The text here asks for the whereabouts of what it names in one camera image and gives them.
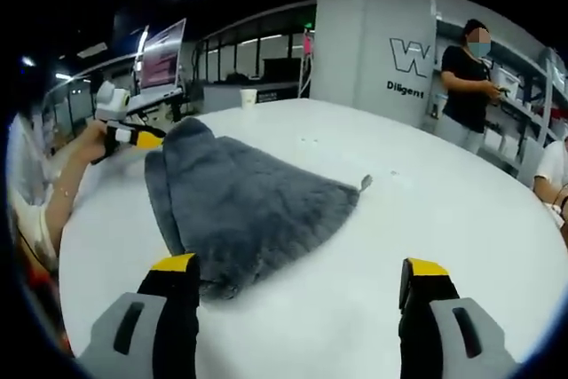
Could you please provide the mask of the person's left hand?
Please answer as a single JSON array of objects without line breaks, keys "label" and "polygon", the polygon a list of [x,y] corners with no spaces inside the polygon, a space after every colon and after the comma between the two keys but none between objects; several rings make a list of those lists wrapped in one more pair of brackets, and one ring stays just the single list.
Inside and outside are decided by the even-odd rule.
[{"label": "person's left hand", "polygon": [[99,120],[90,122],[79,136],[79,156],[85,162],[95,162],[103,157],[107,126]]}]

